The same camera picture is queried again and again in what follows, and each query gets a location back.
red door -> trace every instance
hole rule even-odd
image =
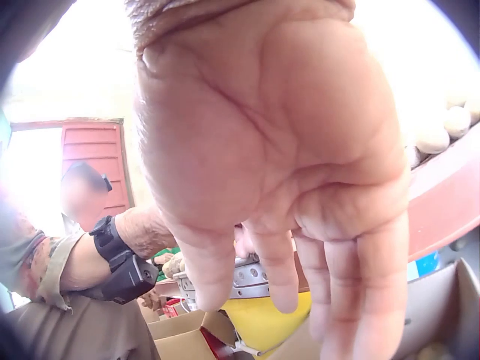
[[[99,218],[80,224],[85,231],[107,215],[123,213],[129,206],[125,169],[123,167],[120,124],[78,123],[62,126],[62,174],[76,161],[85,161],[100,174],[106,174],[113,190]]]

red surface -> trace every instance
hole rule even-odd
[[[113,190],[99,218],[80,224],[86,231],[107,215],[117,215],[129,208],[121,151],[120,125],[83,122],[62,126],[62,173],[76,161],[86,161],[100,174],[106,174]]]
[[[180,302],[180,299],[170,299],[165,303],[165,305],[163,305],[162,310],[167,318],[171,318],[179,315],[179,313],[177,312],[177,309],[175,309],[175,305],[177,305],[179,302]]]
[[[215,356],[215,359],[228,360],[233,358],[233,349],[229,345],[222,343],[204,327],[201,327],[200,331]]]
[[[412,172],[410,260],[453,242],[480,224],[480,123]]]

black strap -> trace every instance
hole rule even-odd
[[[96,250],[108,261],[112,273],[133,255],[118,234],[115,218],[111,216],[100,219],[90,235],[93,235]]]

yellow object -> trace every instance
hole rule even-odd
[[[223,309],[248,347],[267,351],[293,334],[307,318],[311,306],[310,292],[303,292],[299,294],[298,308],[291,314],[279,312],[270,298],[232,299]],[[264,360],[274,351],[254,357]]]

blue object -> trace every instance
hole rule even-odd
[[[440,256],[438,251],[432,252],[430,255],[422,257],[421,259],[416,260],[417,270],[419,276],[427,275],[437,269]]]
[[[415,280],[421,276],[434,272],[439,265],[440,255],[438,251],[408,263],[407,281]]]

